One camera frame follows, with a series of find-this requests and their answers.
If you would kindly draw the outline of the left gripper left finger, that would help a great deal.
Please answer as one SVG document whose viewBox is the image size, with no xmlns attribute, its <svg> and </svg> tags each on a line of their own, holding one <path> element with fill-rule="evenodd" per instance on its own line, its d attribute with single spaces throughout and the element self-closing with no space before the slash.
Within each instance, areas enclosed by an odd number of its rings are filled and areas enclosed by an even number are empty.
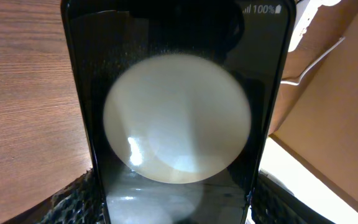
<svg viewBox="0 0 358 224">
<path fill-rule="evenodd" d="M 6 223 L 104 223 L 103 203 L 94 171 L 88 170 L 65 188 Z"/>
</svg>

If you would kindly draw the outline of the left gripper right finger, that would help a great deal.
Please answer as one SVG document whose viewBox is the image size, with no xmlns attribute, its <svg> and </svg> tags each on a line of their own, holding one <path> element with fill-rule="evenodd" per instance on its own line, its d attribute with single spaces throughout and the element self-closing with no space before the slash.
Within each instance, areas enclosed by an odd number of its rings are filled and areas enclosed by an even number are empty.
<svg viewBox="0 0 358 224">
<path fill-rule="evenodd" d="M 257 178 L 250 206 L 252 220 L 258 224 L 333 224 L 263 172 Z"/>
</svg>

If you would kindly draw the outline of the black smartphone with white circles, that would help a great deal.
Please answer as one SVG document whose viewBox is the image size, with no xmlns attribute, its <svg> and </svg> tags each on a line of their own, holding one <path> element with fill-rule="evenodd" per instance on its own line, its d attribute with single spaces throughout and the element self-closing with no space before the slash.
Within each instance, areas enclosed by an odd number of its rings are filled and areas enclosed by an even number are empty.
<svg viewBox="0 0 358 224">
<path fill-rule="evenodd" d="M 296 4 L 63 0 L 106 223 L 245 223 Z"/>
</svg>

